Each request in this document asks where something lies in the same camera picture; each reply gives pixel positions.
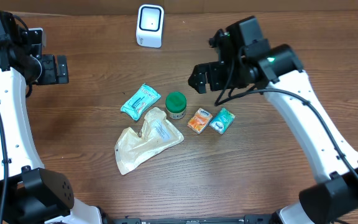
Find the green Kleenex tissue pack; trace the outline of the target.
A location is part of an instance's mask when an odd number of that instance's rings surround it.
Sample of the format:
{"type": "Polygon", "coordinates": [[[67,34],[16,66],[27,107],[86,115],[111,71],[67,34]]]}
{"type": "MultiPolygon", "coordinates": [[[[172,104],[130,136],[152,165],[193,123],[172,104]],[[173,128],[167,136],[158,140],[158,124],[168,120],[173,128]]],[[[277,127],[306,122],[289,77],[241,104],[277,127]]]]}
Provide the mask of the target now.
{"type": "Polygon", "coordinates": [[[220,112],[212,119],[209,125],[219,134],[224,134],[227,128],[232,124],[235,115],[229,110],[222,108],[220,112]]]}

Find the orange Kleenex tissue pack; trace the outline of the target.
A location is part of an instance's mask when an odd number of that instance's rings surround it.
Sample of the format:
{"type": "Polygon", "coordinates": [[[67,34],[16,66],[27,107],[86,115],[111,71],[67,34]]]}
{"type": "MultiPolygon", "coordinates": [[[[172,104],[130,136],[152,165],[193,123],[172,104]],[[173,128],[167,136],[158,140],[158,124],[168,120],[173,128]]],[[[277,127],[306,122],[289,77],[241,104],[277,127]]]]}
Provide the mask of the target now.
{"type": "Polygon", "coordinates": [[[199,108],[194,116],[189,120],[187,126],[191,128],[197,134],[201,134],[204,129],[208,126],[209,122],[212,120],[213,115],[199,108]]]}

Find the green lid jar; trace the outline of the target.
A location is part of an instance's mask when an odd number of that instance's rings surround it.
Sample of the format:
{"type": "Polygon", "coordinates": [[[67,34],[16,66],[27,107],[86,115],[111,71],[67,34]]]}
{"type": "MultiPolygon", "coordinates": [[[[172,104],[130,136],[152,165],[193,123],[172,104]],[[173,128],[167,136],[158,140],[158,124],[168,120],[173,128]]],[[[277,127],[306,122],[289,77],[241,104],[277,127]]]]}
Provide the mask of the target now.
{"type": "Polygon", "coordinates": [[[171,119],[182,119],[186,114],[186,105],[186,97],[179,91],[169,93],[165,100],[165,107],[171,119]]]}

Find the teal wet wipes pack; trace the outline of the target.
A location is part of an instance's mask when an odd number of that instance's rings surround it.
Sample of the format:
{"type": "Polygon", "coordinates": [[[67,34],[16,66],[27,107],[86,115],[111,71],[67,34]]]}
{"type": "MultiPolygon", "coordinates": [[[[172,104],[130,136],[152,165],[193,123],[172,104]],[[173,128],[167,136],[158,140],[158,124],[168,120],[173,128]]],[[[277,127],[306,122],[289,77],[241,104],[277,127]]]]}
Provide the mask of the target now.
{"type": "Polygon", "coordinates": [[[142,113],[161,98],[161,95],[145,83],[121,107],[121,112],[138,121],[142,113]]]}

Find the beige paper pouch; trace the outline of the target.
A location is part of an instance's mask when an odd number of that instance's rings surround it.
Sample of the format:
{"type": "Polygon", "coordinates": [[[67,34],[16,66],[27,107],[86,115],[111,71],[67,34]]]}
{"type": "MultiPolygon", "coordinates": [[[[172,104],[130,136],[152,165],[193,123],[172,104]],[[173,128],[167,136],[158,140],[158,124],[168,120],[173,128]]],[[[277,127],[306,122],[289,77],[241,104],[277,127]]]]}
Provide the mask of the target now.
{"type": "Polygon", "coordinates": [[[133,171],[143,162],[184,140],[182,133],[158,107],[149,110],[139,133],[124,129],[114,146],[115,158],[122,175],[133,171]]]}

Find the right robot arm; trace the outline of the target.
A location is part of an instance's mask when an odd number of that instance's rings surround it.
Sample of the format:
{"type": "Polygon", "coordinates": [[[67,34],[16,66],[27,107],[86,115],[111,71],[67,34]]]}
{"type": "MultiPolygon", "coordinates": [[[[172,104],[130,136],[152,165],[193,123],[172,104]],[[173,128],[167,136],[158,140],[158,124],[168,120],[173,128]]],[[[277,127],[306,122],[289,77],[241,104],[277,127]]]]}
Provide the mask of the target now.
{"type": "Polygon", "coordinates": [[[270,223],[334,223],[358,209],[358,152],[343,138],[319,102],[293,49],[271,47],[254,16],[219,29],[209,45],[215,62],[194,67],[188,83],[198,93],[218,91],[216,105],[261,94],[281,114],[310,164],[316,185],[270,223]]]}

